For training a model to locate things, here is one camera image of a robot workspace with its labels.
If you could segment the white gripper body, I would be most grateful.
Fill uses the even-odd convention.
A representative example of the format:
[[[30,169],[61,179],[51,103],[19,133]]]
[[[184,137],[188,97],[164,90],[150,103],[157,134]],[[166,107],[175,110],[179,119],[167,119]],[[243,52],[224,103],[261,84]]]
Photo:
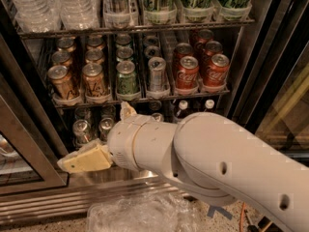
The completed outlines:
[[[111,159],[120,167],[138,171],[133,153],[134,140],[150,116],[135,114],[118,122],[108,133],[107,146]]]

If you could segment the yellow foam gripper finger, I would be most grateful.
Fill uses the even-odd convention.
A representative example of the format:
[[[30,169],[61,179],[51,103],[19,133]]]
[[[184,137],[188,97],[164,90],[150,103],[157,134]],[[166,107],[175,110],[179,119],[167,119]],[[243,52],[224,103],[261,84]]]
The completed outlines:
[[[57,161],[58,166],[70,174],[109,169],[112,163],[107,145],[99,139],[92,140]]]
[[[121,102],[120,118],[122,121],[136,114],[137,114],[136,110],[127,101]]]

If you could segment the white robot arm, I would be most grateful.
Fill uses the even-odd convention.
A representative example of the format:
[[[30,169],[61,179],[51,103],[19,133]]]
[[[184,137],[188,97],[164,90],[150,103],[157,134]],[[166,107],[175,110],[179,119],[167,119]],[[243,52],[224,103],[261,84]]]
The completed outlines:
[[[93,140],[58,164],[68,173],[112,164],[149,170],[210,205],[242,200],[284,232],[309,232],[309,168],[215,113],[193,113],[173,124],[123,103],[106,143]]]

